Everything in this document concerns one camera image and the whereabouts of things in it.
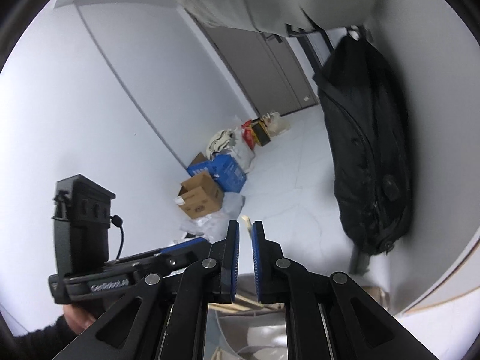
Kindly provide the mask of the person's left hand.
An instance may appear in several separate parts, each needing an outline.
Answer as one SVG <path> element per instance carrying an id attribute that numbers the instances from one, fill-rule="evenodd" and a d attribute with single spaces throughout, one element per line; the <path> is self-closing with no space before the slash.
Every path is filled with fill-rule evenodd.
<path id="1" fill-rule="evenodd" d="M 95 321 L 95 316 L 76 305 L 63 305 L 64 318 L 69 328 L 80 335 L 89 328 Z"/>

